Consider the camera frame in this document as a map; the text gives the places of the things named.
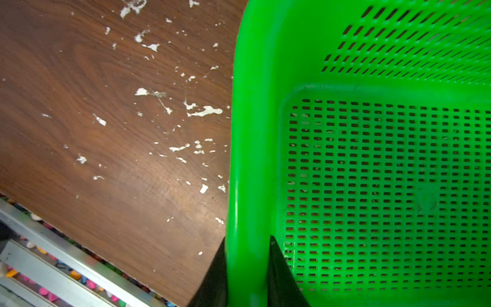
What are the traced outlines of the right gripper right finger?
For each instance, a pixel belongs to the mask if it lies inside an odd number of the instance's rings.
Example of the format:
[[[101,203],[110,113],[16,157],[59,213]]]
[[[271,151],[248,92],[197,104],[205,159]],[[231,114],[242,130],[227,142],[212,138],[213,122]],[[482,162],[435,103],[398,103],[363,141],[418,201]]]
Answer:
[[[286,263],[274,236],[270,237],[267,271],[268,306],[309,306]]]

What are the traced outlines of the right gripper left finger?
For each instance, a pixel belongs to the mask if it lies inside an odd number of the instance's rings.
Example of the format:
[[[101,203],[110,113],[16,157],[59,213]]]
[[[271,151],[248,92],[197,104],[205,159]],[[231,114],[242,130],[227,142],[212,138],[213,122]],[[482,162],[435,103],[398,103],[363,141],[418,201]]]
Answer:
[[[225,239],[217,250],[208,271],[187,307],[227,307],[228,279]]]

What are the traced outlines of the green plastic basket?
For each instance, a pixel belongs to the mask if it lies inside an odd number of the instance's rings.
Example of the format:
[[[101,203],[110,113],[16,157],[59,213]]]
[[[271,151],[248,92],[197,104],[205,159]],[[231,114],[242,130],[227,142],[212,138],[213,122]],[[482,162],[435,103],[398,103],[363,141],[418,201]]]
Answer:
[[[233,78],[230,306],[271,238],[312,306],[490,305],[489,1],[250,1]]]

